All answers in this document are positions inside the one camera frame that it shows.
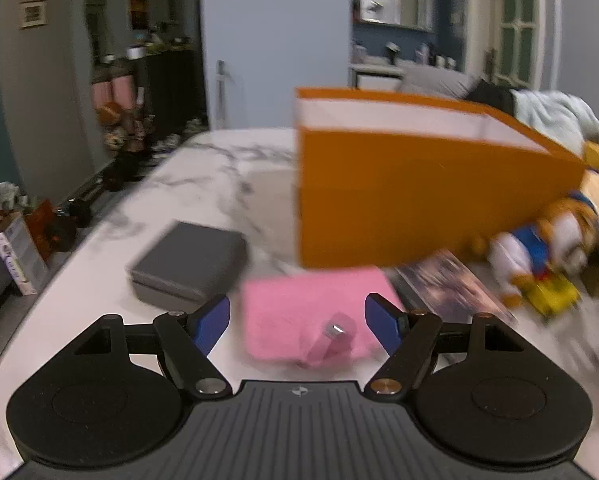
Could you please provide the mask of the brown football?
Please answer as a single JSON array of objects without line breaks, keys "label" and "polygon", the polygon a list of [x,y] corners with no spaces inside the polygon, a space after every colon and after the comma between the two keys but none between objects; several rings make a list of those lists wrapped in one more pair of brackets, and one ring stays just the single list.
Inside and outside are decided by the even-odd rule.
[{"label": "brown football", "polygon": [[108,102],[96,110],[98,123],[105,128],[117,126],[124,117],[124,109],[116,102]]}]

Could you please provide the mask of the small framed picture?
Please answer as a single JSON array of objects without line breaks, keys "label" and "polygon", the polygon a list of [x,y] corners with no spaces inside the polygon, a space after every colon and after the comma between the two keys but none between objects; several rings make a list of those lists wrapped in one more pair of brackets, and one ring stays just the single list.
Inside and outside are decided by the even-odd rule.
[{"label": "small framed picture", "polygon": [[19,28],[36,28],[48,24],[46,1],[34,0],[19,3]]}]

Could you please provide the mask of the orange cardboard box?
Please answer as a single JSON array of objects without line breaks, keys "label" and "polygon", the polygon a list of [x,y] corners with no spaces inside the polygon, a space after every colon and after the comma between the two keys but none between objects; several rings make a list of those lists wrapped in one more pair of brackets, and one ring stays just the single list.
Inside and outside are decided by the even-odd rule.
[{"label": "orange cardboard box", "polygon": [[298,258],[398,266],[536,220],[577,190],[577,155],[485,104],[300,88]]}]

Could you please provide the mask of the grey padded jacket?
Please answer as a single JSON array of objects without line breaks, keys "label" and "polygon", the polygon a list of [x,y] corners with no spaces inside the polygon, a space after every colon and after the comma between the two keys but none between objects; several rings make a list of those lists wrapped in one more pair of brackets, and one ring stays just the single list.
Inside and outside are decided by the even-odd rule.
[{"label": "grey padded jacket", "polygon": [[477,76],[432,65],[403,63],[400,68],[403,82],[399,92],[419,96],[463,100],[481,80]]}]

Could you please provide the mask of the grey walking stick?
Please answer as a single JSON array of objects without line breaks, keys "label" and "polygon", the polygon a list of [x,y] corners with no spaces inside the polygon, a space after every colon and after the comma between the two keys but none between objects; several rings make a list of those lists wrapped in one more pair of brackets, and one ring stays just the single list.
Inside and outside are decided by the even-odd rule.
[{"label": "grey walking stick", "polygon": [[216,122],[218,129],[228,128],[228,118],[226,118],[226,62],[223,60],[217,61]]}]

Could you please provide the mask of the white vanity cabinet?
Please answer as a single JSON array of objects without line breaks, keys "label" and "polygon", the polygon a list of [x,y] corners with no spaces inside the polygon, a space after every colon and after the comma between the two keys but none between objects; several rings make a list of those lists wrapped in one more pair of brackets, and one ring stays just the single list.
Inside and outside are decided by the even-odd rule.
[{"label": "white vanity cabinet", "polygon": [[359,90],[398,91],[405,71],[394,65],[350,64],[349,85]]}]

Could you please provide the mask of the red carton box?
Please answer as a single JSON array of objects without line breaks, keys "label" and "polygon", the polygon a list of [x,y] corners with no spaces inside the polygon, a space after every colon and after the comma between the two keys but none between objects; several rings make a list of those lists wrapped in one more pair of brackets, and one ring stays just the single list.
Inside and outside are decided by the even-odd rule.
[{"label": "red carton box", "polygon": [[44,262],[48,262],[55,252],[53,228],[55,212],[49,200],[35,206],[24,215],[27,229],[37,251]]}]

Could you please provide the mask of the light blue fleece blanket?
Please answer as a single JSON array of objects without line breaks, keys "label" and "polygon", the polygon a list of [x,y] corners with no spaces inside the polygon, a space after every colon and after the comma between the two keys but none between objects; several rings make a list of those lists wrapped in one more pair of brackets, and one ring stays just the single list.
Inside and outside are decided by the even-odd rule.
[{"label": "light blue fleece blanket", "polygon": [[599,119],[578,96],[557,90],[512,90],[514,117],[561,144],[575,155],[584,154],[587,141],[599,142]]}]

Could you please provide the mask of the black tall cabinet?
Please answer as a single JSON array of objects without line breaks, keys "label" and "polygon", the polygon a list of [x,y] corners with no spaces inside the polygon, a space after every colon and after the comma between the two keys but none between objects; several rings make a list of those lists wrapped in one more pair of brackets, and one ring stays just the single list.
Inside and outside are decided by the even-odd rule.
[{"label": "black tall cabinet", "polygon": [[192,50],[169,50],[136,62],[138,86],[144,89],[144,110],[153,117],[152,141],[182,133],[193,119],[208,125],[203,76]]}]

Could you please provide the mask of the white printed carton box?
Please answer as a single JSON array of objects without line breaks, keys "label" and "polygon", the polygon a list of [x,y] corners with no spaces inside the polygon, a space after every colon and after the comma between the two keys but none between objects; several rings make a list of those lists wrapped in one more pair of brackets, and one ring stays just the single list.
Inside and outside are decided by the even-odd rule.
[{"label": "white printed carton box", "polygon": [[24,296],[37,295],[48,277],[48,267],[21,214],[0,229],[0,258]]}]

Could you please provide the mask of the white glass panel door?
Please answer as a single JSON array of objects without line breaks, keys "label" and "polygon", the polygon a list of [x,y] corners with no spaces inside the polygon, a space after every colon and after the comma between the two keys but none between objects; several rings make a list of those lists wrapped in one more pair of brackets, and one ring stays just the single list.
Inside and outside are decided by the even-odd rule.
[{"label": "white glass panel door", "polygon": [[561,11],[562,0],[490,0],[486,79],[509,88],[557,88]]}]

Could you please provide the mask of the plush dog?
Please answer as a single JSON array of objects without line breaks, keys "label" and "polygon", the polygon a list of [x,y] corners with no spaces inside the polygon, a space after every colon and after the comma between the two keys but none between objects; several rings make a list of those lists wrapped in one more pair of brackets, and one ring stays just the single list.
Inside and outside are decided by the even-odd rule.
[{"label": "plush dog", "polygon": [[580,274],[599,240],[599,170],[580,188],[549,204],[531,223],[478,236],[471,252],[490,265],[505,307],[531,304],[546,318],[576,304],[571,278]]}]

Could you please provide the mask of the dark grey box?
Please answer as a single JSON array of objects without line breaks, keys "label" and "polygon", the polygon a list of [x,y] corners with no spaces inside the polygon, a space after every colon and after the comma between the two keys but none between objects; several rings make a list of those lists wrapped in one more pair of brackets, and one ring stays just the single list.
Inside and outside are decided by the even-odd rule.
[{"label": "dark grey box", "polygon": [[193,313],[217,295],[226,295],[248,261],[245,237],[177,222],[129,270],[136,295],[165,311]]}]

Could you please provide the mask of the pink cloth pouch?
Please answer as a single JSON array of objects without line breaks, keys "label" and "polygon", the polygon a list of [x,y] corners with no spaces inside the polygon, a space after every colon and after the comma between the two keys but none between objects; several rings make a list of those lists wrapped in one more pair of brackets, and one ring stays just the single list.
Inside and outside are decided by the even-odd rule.
[{"label": "pink cloth pouch", "polygon": [[365,359],[380,349],[365,323],[372,292],[401,306],[376,266],[249,280],[241,288],[246,351],[259,361],[312,368]]}]

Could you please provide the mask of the orange wall picture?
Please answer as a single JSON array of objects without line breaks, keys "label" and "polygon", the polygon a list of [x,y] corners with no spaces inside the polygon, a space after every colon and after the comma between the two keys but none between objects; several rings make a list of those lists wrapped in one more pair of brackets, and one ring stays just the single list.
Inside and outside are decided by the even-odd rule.
[{"label": "orange wall picture", "polygon": [[129,0],[129,20],[131,30],[147,30],[150,28],[147,0]]}]

